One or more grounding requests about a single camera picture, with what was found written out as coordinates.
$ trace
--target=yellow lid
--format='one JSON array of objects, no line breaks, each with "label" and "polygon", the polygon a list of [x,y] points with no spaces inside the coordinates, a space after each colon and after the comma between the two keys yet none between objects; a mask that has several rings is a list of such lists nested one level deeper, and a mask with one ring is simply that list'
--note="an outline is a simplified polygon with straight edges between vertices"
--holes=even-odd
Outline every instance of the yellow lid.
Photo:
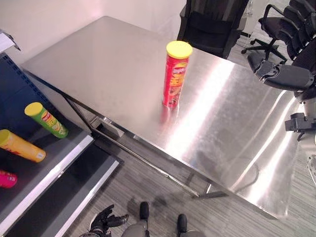
[{"label": "yellow lid", "polygon": [[5,144],[9,138],[10,131],[7,129],[0,130],[0,146]]},{"label": "yellow lid", "polygon": [[172,41],[167,44],[167,53],[176,59],[188,58],[192,54],[192,46],[184,41]]},{"label": "yellow lid", "polygon": [[24,113],[27,116],[35,116],[38,115],[43,109],[43,105],[40,102],[34,102],[25,107]]}]

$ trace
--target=stainless steel table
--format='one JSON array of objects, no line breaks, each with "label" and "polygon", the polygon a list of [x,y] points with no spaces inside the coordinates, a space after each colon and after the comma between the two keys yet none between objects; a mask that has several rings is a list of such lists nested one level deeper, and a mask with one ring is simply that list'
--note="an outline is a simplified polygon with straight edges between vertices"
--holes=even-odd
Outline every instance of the stainless steel table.
[{"label": "stainless steel table", "polygon": [[287,215],[296,136],[293,93],[195,49],[179,106],[161,104],[165,46],[155,33],[102,17],[23,65],[203,177],[279,218]]}]

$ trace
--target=green pringles can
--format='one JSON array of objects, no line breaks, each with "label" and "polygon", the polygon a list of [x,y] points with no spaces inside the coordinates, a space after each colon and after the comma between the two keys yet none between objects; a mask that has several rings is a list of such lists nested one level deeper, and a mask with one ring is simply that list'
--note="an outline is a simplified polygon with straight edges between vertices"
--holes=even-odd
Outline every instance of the green pringles can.
[{"label": "green pringles can", "polygon": [[68,134],[68,129],[65,128],[40,102],[29,104],[24,113],[30,116],[52,134],[58,138],[64,138]]}]

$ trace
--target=yellow pringles can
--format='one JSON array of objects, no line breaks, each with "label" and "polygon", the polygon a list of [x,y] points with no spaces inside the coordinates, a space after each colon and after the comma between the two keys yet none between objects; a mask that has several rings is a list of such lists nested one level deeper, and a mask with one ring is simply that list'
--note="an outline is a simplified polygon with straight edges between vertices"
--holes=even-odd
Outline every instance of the yellow pringles can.
[{"label": "yellow pringles can", "polygon": [[0,147],[25,159],[41,162],[46,152],[7,129],[0,130]]}]

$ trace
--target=pringles can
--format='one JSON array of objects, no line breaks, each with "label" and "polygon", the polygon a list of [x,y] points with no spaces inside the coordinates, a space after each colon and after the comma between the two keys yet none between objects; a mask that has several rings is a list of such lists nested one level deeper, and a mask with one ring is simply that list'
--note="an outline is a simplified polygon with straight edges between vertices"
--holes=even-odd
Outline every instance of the pringles can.
[{"label": "pringles can", "polygon": [[17,181],[18,177],[15,174],[0,170],[0,188],[12,188]]},{"label": "pringles can", "polygon": [[189,56],[193,49],[191,45],[183,41],[172,41],[166,49],[167,61],[162,103],[168,108],[174,108],[178,105]]},{"label": "pringles can", "polygon": [[0,130],[0,147],[8,152],[35,162],[41,162],[46,156],[45,151],[7,129]]},{"label": "pringles can", "polygon": [[54,136],[58,138],[64,138],[67,136],[67,128],[65,128],[49,111],[47,111],[40,102],[29,104],[25,108],[24,113],[50,131]]}]

